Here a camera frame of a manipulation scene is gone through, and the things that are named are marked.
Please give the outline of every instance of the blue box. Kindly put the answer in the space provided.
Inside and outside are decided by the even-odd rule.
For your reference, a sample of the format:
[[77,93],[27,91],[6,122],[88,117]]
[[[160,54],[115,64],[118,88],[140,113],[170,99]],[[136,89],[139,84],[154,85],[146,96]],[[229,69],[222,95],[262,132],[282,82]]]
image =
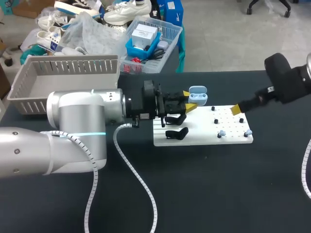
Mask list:
[[4,12],[4,15],[12,15],[12,7],[17,6],[19,4],[19,0],[0,0],[0,7]]
[[145,60],[149,58],[154,50],[156,49],[157,44],[160,41],[160,36],[161,33],[157,33],[155,40],[152,42],[150,48],[148,51],[140,50],[132,45],[132,38],[125,44],[126,50],[127,50],[127,55],[132,56],[132,57],[138,57],[141,60]]
[[183,24],[184,8],[181,0],[165,0],[164,21],[180,26]]
[[156,0],[156,1],[159,4],[160,11],[164,10],[165,0]]

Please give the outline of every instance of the clutter pile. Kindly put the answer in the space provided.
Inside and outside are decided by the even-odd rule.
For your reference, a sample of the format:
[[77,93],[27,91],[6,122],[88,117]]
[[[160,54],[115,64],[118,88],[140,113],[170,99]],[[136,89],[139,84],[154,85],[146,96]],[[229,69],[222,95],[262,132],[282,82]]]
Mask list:
[[182,32],[180,0],[56,0],[44,8],[20,49],[21,64],[39,55],[118,55],[127,73],[160,72]]

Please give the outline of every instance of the blue plastic tray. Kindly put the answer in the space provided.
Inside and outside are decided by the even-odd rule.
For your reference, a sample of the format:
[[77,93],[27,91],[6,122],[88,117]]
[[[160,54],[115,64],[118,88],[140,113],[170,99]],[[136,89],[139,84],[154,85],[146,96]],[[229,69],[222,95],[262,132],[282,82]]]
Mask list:
[[132,38],[125,44],[125,47],[127,49],[127,55],[132,57],[138,57],[141,60],[148,59],[156,49],[156,46],[158,45],[160,41],[161,33],[157,33],[155,40],[152,42],[150,48],[148,51],[140,50],[132,45]]

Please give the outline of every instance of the teal cloth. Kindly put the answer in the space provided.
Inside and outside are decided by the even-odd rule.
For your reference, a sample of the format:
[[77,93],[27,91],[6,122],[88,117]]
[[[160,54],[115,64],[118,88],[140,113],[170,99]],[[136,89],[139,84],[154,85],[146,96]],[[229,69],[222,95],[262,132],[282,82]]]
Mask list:
[[179,36],[179,67],[176,70],[176,73],[182,73],[185,66],[185,56],[186,56],[186,43],[185,43],[185,28],[182,25],[183,31]]
[[28,49],[23,52],[23,54],[20,57],[20,64],[23,65],[28,57],[28,55],[32,56],[42,56],[45,54],[45,49],[41,48],[39,45],[34,45],[31,47],[31,49]]

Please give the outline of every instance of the white plastic basket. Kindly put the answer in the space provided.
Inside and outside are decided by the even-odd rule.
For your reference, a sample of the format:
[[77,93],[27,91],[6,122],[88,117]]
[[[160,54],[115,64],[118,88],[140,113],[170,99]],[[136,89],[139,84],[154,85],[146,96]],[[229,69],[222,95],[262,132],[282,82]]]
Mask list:
[[[149,60],[146,64],[140,64],[132,62],[133,57],[127,55],[125,44],[131,38],[131,35],[134,29],[138,24],[148,25],[151,27],[158,28],[158,32],[161,32],[160,40],[166,41],[169,43],[169,47],[166,50],[164,56],[160,60]],[[158,20],[155,18],[146,18],[142,16],[137,16],[127,28],[125,35],[121,39],[122,46],[120,47],[120,71],[125,73],[137,74],[137,73],[159,73],[175,48],[179,35],[182,32],[183,28],[175,26],[171,23]]]

